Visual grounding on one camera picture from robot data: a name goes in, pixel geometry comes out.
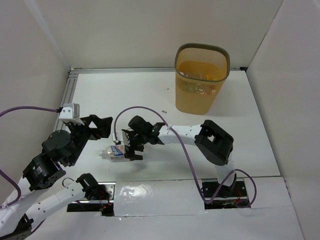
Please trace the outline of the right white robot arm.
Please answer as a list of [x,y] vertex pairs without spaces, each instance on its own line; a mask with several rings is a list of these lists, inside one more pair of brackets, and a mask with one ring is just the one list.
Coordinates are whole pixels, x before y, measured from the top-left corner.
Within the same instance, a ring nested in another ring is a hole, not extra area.
[[230,196],[236,189],[237,174],[230,160],[234,138],[212,120],[198,125],[166,125],[164,122],[151,124],[136,115],[128,123],[129,129],[122,129],[124,157],[130,161],[141,161],[144,145],[180,144],[196,146],[217,172],[218,190],[223,196]]

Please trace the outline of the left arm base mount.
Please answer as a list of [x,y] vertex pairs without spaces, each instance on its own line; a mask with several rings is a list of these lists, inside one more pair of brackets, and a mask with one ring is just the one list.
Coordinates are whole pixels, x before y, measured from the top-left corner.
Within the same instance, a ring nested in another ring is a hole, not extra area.
[[96,213],[104,217],[113,217],[115,182],[99,182],[104,191],[99,190],[95,196],[73,201],[67,206],[68,213]]

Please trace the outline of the clear bottle white cap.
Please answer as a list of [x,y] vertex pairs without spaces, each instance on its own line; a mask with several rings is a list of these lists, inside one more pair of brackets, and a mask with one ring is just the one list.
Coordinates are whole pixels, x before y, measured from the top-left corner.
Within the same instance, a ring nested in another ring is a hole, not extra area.
[[208,93],[207,87],[205,85],[194,85],[189,89],[190,93],[206,95]]

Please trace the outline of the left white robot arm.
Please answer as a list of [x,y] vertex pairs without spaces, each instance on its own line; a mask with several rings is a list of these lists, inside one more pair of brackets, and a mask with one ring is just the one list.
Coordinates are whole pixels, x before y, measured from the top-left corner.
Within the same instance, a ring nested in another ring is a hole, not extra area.
[[108,138],[112,117],[89,115],[65,121],[69,130],[56,130],[41,144],[42,151],[22,172],[16,190],[0,208],[0,238],[24,240],[46,218],[81,199],[108,203],[110,193],[90,173],[84,173],[61,191],[38,200],[76,164],[89,140]]

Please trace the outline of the orange label small bottle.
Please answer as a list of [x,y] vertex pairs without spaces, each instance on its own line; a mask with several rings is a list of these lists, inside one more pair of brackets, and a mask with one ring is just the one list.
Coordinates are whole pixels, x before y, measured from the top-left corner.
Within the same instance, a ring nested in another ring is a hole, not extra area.
[[217,81],[218,80],[217,76],[208,75],[208,74],[205,75],[205,79],[208,80],[208,81]]

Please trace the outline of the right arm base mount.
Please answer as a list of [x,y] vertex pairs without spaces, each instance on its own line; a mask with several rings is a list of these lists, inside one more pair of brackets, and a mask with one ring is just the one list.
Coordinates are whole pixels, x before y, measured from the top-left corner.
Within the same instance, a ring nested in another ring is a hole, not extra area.
[[[219,186],[217,180],[206,180],[202,182],[201,190],[206,200],[210,200]],[[204,203],[205,210],[213,209],[236,209],[245,207],[250,203],[245,182],[237,180],[230,190],[222,186],[212,203]]]

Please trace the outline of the clear bottle blue-orange label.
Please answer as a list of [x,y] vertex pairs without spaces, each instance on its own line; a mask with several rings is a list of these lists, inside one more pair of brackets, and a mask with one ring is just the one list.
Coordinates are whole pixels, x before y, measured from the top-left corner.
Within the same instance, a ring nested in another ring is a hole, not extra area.
[[107,148],[100,150],[98,155],[112,163],[128,162],[129,159],[125,158],[126,148],[125,145],[110,145]]

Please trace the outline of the red cap cola bottle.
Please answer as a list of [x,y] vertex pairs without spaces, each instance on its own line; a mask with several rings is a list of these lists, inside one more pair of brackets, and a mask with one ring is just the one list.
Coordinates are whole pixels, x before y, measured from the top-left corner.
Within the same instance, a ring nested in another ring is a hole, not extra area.
[[201,95],[205,95],[205,96],[212,96],[216,93],[216,91],[214,89],[211,90],[203,90],[200,92]]

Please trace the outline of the clear bottle blue-white cap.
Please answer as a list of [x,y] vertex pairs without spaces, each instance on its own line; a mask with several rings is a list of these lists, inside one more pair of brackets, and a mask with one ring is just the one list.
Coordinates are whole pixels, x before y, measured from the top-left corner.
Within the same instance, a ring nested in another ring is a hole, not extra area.
[[186,77],[186,78],[191,78],[191,79],[199,79],[200,78],[200,75],[199,74],[196,74],[194,72],[182,72],[180,71],[179,72],[180,75]]

